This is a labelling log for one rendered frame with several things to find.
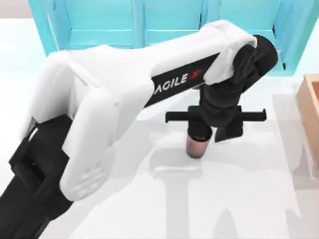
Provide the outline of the light blue rack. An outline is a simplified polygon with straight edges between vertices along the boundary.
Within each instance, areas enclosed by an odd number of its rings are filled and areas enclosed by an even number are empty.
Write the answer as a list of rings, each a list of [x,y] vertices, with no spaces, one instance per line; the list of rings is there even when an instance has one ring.
[[[278,52],[273,73],[293,72],[292,0],[27,0],[45,54],[101,44],[141,48],[197,32],[225,19],[268,38]]]

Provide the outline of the salmon-coloured shallow box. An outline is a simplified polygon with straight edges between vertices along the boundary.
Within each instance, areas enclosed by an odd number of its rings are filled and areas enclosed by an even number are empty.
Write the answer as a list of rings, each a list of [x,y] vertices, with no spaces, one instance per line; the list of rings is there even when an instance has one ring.
[[[296,97],[315,168],[319,172],[319,73],[303,75]]]

